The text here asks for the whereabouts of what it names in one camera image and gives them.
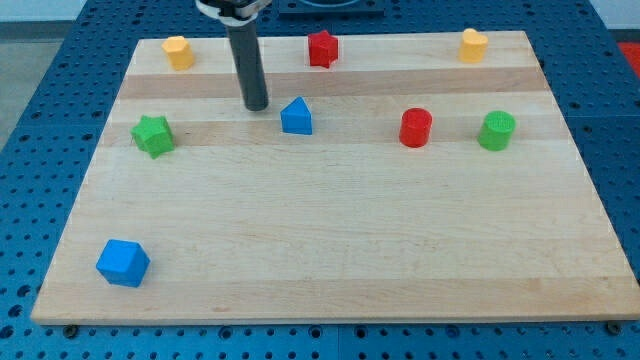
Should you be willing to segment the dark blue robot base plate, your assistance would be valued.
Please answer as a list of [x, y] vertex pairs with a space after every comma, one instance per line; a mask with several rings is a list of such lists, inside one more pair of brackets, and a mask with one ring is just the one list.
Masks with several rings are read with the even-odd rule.
[[275, 0], [280, 17], [298, 15], [383, 15], [385, 0]]

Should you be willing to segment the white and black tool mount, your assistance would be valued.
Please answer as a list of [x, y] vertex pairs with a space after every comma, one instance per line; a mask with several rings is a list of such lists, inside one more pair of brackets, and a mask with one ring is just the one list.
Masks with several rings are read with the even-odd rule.
[[202, 14], [224, 25], [246, 25], [271, 3], [272, 0], [195, 0]]

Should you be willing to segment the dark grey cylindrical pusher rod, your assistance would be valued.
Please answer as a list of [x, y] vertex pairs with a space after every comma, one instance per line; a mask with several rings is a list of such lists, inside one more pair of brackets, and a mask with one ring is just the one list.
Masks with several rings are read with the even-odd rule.
[[226, 28], [245, 107], [262, 111], [269, 105], [255, 23]]

